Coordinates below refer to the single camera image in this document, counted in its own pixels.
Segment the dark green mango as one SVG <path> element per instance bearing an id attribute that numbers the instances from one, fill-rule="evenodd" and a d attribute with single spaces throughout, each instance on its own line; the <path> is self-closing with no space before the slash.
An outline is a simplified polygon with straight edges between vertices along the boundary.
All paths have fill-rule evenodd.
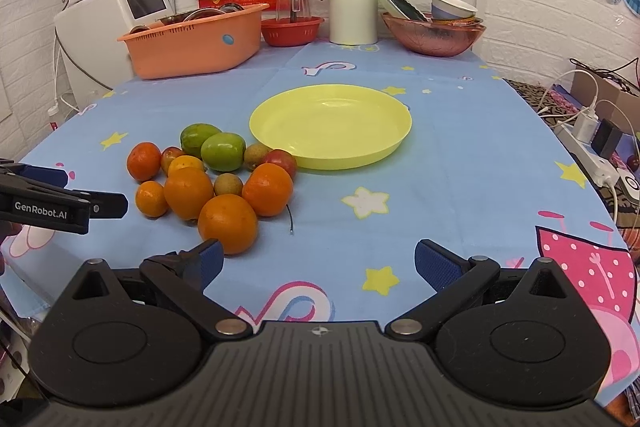
<path id="1" fill-rule="evenodd" d="M 186 155 L 201 157 L 203 143 L 211 136 L 220 133 L 212 124 L 189 124 L 180 133 L 180 147 Z"/>

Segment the white blue ceramic bowl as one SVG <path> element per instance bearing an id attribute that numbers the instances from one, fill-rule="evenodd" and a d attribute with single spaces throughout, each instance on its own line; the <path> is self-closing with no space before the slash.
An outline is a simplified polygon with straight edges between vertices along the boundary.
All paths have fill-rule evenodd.
<path id="1" fill-rule="evenodd" d="M 432 0 L 434 20 L 466 20 L 476 17 L 477 8 L 462 0 Z"/>

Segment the light green apple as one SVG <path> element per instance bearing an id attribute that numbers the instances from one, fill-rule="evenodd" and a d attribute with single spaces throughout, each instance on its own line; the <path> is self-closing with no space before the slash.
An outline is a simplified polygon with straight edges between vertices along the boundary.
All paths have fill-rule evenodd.
<path id="1" fill-rule="evenodd" d="M 243 165 L 245 141 L 241 135 L 219 132 L 204 141 L 201 158 L 204 164 L 216 172 L 233 172 Z"/>

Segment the reddish orange tangerine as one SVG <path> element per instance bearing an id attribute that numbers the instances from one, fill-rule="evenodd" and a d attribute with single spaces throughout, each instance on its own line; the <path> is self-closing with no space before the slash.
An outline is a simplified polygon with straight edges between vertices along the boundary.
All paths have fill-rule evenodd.
<path id="1" fill-rule="evenodd" d="M 162 153 L 154 143 L 141 142 L 129 153 L 126 166 L 130 176 L 142 183 L 156 177 L 161 160 Z"/>

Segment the cardboard box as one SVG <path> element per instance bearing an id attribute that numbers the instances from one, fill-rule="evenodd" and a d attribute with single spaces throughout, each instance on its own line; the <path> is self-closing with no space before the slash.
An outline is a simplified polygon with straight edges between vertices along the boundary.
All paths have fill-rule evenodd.
<path id="1" fill-rule="evenodd" d="M 598 106 L 596 108 L 597 115 L 600 118 L 606 118 L 620 129 L 629 130 L 626 120 L 620 115 L 620 112 L 611 104 L 601 103 L 601 100 L 608 100 L 614 103 L 624 114 L 634 127 L 639 130 L 639 88 L 631 84 L 625 90 L 618 82 L 609 80 L 587 72 L 585 69 L 578 69 L 574 74 L 570 95 L 580 104 L 588 106 L 592 102 L 593 95 L 597 94 Z"/>

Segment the brown longan front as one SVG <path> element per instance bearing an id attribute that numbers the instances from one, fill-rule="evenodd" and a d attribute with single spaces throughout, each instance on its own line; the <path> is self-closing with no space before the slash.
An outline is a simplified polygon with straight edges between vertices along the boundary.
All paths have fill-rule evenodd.
<path id="1" fill-rule="evenodd" d="M 216 176 L 214 180 L 214 193 L 220 195 L 236 195 L 241 196 L 243 191 L 243 182 L 234 173 L 226 172 Z"/>

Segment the yellow orange citrus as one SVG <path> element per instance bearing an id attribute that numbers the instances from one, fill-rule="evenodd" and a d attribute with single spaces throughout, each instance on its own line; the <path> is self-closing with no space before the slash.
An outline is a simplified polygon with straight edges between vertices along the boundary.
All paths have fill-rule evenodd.
<path id="1" fill-rule="evenodd" d="M 167 176 L 172 176 L 174 173 L 184 168 L 194 168 L 200 171 L 206 170 L 203 161 L 201 161 L 200 158 L 191 155 L 180 155 L 169 164 Z"/>

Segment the large orange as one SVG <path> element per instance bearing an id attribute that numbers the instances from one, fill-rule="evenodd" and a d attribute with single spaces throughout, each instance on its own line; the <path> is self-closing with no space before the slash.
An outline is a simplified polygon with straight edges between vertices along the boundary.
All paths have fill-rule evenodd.
<path id="1" fill-rule="evenodd" d="M 194 167 L 171 173 L 164 185 L 170 210 L 183 221 L 198 219 L 206 202 L 214 197 L 214 186 L 207 174 Z"/>
<path id="2" fill-rule="evenodd" d="M 216 239 L 226 256 L 244 253 L 258 235 L 258 219 L 241 196 L 222 194 L 209 199 L 198 216 L 198 233 L 203 241 Z"/>

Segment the small tangerine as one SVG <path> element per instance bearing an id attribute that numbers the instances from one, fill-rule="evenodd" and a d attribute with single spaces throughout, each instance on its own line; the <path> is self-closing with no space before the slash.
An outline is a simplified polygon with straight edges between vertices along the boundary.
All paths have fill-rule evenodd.
<path id="1" fill-rule="evenodd" d="M 145 181 L 137 189 L 134 202 L 144 217 L 157 219 L 169 209 L 164 187 L 156 181 Z"/>

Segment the red apple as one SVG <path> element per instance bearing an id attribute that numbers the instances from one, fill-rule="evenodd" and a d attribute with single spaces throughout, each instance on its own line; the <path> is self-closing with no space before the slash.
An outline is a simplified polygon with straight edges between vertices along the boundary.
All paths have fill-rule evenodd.
<path id="1" fill-rule="evenodd" d="M 270 150 L 264 158 L 265 164 L 272 164 L 285 170 L 292 180 L 297 173 L 297 162 L 293 155 L 286 150 Z"/>
<path id="2" fill-rule="evenodd" d="M 160 169 L 165 176 L 168 176 L 171 163 L 181 155 L 183 155 L 183 150 L 180 147 L 170 146 L 163 150 L 162 156 L 160 156 Z"/>

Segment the white power strip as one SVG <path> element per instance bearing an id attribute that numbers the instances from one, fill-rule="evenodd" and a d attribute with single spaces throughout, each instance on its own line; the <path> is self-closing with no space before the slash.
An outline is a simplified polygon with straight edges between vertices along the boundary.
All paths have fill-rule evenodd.
<path id="1" fill-rule="evenodd" d="M 570 124 L 560 124 L 554 134 L 595 186 L 614 188 L 620 179 L 617 169 L 607 159 L 594 153 L 589 145 L 578 141 L 572 131 Z"/>

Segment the blue patterned tablecloth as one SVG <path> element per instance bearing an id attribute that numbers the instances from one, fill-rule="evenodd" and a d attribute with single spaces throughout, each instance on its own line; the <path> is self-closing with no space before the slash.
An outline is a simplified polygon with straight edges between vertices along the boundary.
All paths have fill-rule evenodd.
<path id="1" fill-rule="evenodd" d="M 316 84 L 362 86 L 405 106 L 410 133 L 376 164 L 300 170 L 288 209 L 262 221 L 249 251 L 224 262 L 209 297 L 253 326 L 387 323 L 432 293 L 414 267 L 421 239 L 509 268 L 548 254 L 611 341 L 614 364 L 599 401 L 637 377 L 636 270 L 620 233 L 552 130 L 472 53 L 431 58 L 391 41 L 265 48 L 222 74 L 124 83 L 26 160 L 64 169 L 73 188 L 132 196 L 126 159 L 135 145 L 175 145 L 198 122 L 249 136 L 260 103 Z"/>

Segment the yellow plastic plate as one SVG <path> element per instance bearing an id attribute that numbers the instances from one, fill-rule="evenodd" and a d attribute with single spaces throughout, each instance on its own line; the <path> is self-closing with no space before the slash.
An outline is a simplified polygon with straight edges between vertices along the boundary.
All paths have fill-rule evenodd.
<path id="1" fill-rule="evenodd" d="M 349 170 L 392 155 L 412 128 L 397 98 L 351 84 L 315 84 L 273 95 L 250 115 L 254 138 L 307 170 Z"/>

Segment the large orange front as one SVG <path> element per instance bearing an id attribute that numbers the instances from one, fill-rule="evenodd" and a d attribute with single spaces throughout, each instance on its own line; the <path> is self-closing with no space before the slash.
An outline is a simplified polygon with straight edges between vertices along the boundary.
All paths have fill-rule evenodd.
<path id="1" fill-rule="evenodd" d="M 216 239 L 226 256 L 244 253 L 258 235 L 258 219 L 241 196 L 222 194 L 209 199 L 198 216 L 198 233 L 203 241 Z"/>

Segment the orange plastic basket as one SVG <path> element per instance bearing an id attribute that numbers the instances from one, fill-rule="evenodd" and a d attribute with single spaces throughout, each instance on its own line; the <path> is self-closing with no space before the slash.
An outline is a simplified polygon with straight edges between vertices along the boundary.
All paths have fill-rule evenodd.
<path id="1" fill-rule="evenodd" d="M 260 48 L 265 3 L 241 11 L 156 26 L 118 38 L 126 44 L 134 73 L 143 80 L 225 72 Z"/>

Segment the red plastic basket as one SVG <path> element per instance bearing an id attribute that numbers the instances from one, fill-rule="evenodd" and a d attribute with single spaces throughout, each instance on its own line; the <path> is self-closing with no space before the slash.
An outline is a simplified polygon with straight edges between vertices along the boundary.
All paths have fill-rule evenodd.
<path id="1" fill-rule="evenodd" d="M 304 20 L 263 20 L 262 36 L 266 43 L 276 48 L 288 48 L 289 46 L 306 46 L 318 36 L 320 25 L 324 22 L 322 17 L 313 16 Z"/>

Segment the pink glass bowl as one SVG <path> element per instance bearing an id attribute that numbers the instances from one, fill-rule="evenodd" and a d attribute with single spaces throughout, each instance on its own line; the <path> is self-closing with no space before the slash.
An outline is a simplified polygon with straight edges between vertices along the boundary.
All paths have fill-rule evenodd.
<path id="1" fill-rule="evenodd" d="M 390 33 L 406 49 L 434 57 L 454 57 L 468 50 L 484 34 L 480 23 L 444 24 L 405 20 L 383 13 L 382 20 Z"/>

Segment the green white plate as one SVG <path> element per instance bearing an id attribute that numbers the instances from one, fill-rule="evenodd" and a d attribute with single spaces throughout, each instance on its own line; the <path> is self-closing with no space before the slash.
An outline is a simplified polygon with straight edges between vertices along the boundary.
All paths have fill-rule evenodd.
<path id="1" fill-rule="evenodd" d="M 378 0 L 378 3 L 393 17 L 418 22 L 428 21 L 428 18 L 408 0 Z"/>

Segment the brown kiwi fruit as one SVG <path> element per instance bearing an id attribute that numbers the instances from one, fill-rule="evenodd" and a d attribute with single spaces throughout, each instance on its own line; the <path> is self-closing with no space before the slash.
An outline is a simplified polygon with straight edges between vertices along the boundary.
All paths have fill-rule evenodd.
<path id="1" fill-rule="evenodd" d="M 271 152 L 271 148 L 264 144 L 250 144 L 244 150 L 243 166 L 245 169 L 253 171 L 257 166 L 262 165 L 265 157 Z"/>

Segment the white appliance with screen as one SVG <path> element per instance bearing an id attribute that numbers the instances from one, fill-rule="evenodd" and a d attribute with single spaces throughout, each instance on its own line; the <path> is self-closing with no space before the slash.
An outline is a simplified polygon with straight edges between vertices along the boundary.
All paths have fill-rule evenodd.
<path id="1" fill-rule="evenodd" d="M 81 0 L 55 15 L 55 39 L 77 106 L 134 78 L 120 37 L 174 13 L 172 0 Z"/>

